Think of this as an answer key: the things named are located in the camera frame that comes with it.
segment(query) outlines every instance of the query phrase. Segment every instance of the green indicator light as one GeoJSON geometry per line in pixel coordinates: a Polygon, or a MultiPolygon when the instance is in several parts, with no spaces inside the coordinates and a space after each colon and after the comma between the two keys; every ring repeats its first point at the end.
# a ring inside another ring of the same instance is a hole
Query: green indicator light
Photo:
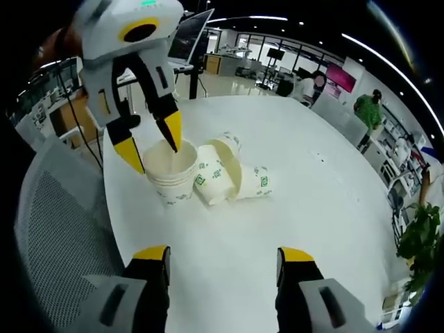
{"type": "Polygon", "coordinates": [[[142,2],[142,6],[155,5],[155,0],[147,0],[142,2]]]}

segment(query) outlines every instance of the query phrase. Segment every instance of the green shirt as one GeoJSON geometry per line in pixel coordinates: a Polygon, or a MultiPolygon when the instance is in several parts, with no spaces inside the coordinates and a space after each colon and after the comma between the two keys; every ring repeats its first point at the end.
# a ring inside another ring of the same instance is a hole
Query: green shirt
{"type": "Polygon", "coordinates": [[[379,104],[374,104],[372,96],[362,95],[356,101],[356,115],[367,125],[369,130],[374,130],[381,125],[381,109],[379,104]]]}

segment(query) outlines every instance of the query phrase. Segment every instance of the white round table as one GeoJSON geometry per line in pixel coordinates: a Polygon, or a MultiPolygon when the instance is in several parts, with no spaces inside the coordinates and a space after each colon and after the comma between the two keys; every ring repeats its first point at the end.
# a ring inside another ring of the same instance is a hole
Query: white round table
{"type": "MultiPolygon", "coordinates": [[[[361,154],[293,99],[213,97],[179,108],[183,137],[199,146],[227,130],[237,134],[242,162],[268,167],[277,187],[270,198],[208,207],[194,195],[167,209],[105,134],[106,198],[124,263],[144,248],[171,247],[166,331],[277,332],[280,246],[312,255],[376,323],[395,249],[386,188],[361,154]]],[[[162,138],[148,114],[133,137],[141,153],[162,138]]]]}

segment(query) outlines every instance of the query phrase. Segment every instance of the white paper cup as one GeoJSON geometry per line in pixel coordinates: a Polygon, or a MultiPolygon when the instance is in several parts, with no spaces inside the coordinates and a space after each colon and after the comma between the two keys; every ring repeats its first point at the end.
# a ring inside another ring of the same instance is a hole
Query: white paper cup
{"type": "Polygon", "coordinates": [[[232,200],[260,198],[273,192],[273,180],[265,166],[247,166],[233,159],[226,169],[236,187],[232,200]]]}
{"type": "Polygon", "coordinates": [[[197,149],[187,140],[182,141],[181,149],[175,153],[166,140],[159,141],[143,155],[147,177],[162,185],[184,182],[196,171],[197,149]]]}
{"type": "Polygon", "coordinates": [[[194,184],[208,205],[217,205],[233,195],[233,181],[213,146],[199,147],[198,155],[194,184]]]}
{"type": "Polygon", "coordinates": [[[215,139],[208,140],[205,144],[210,144],[216,148],[222,163],[228,163],[233,158],[238,158],[242,147],[239,137],[230,132],[224,132],[215,139]]]}
{"type": "Polygon", "coordinates": [[[172,207],[184,203],[193,195],[194,177],[190,176],[182,184],[175,186],[162,186],[152,182],[162,203],[167,207],[172,207]]]}

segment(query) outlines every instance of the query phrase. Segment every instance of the potted plant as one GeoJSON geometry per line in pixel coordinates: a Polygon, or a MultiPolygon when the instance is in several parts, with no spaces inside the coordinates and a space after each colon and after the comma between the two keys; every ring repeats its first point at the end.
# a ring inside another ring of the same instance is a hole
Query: potted plant
{"type": "Polygon", "coordinates": [[[438,234],[439,207],[432,207],[430,204],[413,204],[410,207],[416,209],[415,218],[401,236],[397,256],[413,262],[410,266],[411,279],[406,284],[406,290],[416,292],[410,299],[410,303],[415,305],[438,264],[439,242],[442,237],[438,234]]]}

